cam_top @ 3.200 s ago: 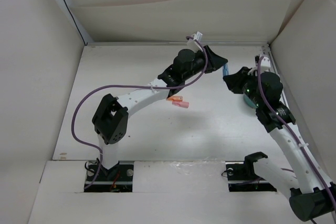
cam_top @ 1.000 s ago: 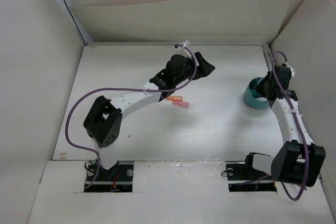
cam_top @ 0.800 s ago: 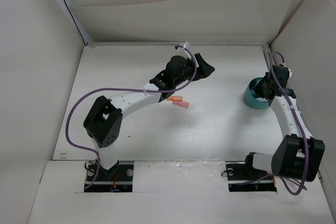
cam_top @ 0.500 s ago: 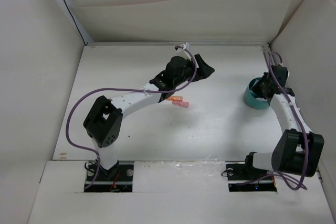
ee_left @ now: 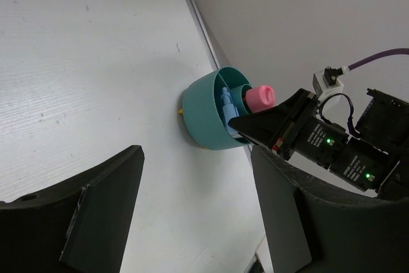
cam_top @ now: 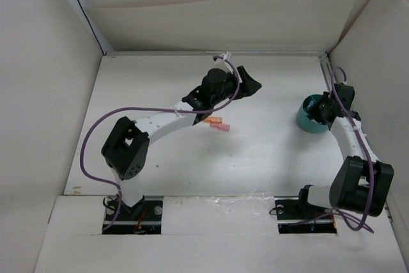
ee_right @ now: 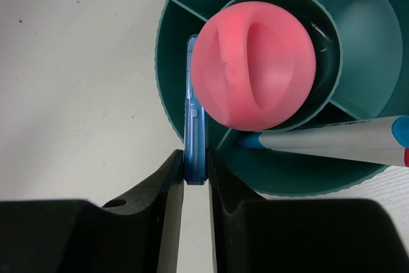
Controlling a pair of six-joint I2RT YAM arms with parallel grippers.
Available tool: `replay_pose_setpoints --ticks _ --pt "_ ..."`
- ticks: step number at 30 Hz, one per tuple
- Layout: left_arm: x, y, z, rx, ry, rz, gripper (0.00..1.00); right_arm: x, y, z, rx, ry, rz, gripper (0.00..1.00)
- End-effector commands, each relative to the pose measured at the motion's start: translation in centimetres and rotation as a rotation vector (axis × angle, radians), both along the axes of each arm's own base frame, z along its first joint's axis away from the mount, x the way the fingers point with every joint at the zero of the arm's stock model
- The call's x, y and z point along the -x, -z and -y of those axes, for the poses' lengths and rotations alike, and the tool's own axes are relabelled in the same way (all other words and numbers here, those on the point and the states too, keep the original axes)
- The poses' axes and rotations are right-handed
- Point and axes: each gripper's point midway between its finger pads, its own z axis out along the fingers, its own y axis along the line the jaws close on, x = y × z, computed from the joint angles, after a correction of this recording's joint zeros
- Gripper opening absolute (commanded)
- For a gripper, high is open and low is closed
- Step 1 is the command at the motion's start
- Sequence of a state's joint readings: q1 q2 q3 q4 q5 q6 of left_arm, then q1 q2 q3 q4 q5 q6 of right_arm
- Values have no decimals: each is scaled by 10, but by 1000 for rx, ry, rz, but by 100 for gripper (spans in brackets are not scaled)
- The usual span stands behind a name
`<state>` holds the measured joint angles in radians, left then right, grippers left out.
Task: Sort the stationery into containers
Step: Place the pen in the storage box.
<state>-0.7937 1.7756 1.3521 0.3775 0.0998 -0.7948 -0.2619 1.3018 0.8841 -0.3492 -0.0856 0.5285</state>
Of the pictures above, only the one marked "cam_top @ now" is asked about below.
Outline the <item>pink highlighter marker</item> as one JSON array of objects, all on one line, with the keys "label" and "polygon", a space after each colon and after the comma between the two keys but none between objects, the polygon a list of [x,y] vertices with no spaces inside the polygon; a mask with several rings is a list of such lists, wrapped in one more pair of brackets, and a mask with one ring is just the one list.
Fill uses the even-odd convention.
[{"label": "pink highlighter marker", "polygon": [[220,131],[224,132],[229,132],[230,131],[230,125],[225,124],[225,123],[211,123],[209,124],[210,128],[217,129]]}]

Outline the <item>orange highlighter marker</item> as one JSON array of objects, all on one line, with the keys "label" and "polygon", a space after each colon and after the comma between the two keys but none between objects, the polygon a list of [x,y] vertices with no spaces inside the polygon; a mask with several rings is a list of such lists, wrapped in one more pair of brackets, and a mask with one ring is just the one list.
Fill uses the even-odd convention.
[{"label": "orange highlighter marker", "polygon": [[223,123],[223,119],[221,117],[213,117],[209,116],[203,120],[203,123],[216,123],[221,124]]}]

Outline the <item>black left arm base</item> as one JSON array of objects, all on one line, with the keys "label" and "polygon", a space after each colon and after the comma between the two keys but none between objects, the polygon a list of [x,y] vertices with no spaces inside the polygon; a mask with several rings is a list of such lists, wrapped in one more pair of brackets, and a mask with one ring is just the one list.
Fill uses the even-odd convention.
[{"label": "black left arm base", "polygon": [[118,197],[106,196],[102,224],[103,235],[159,235],[162,228],[163,197],[143,198],[134,207],[121,204],[119,214]]}]

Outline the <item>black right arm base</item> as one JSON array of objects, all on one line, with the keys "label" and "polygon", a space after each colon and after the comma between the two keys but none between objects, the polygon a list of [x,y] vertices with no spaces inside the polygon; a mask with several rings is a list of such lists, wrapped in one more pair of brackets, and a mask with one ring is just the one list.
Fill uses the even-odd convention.
[{"label": "black right arm base", "polygon": [[327,209],[307,202],[310,185],[298,196],[276,196],[269,214],[277,219],[279,234],[337,234],[336,224]]}]

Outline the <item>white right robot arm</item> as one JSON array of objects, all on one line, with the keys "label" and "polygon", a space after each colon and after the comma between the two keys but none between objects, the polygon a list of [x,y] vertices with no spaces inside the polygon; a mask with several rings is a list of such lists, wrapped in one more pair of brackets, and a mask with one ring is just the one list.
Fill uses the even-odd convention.
[{"label": "white right robot arm", "polygon": [[332,92],[324,92],[319,99],[304,104],[307,117],[327,126],[335,137],[344,162],[331,185],[306,185],[300,190],[303,198],[295,202],[295,210],[301,217],[311,217],[319,207],[363,214],[369,196],[367,214],[377,217],[383,210],[394,169],[370,149],[361,118],[350,109],[354,98],[353,87],[336,84]]}]

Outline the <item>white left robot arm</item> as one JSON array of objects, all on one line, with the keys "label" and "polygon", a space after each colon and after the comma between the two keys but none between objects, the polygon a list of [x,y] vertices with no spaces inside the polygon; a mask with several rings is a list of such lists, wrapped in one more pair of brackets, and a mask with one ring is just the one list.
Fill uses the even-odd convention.
[{"label": "white left robot arm", "polygon": [[102,147],[102,155],[116,173],[122,191],[120,212],[127,219],[137,219],[142,214],[144,196],[137,175],[145,165],[150,145],[172,132],[202,122],[219,103],[249,97],[262,87],[243,66],[237,70],[241,82],[231,72],[220,68],[209,70],[201,85],[174,106],[176,111],[162,111],[138,120],[124,116],[116,122]]}]

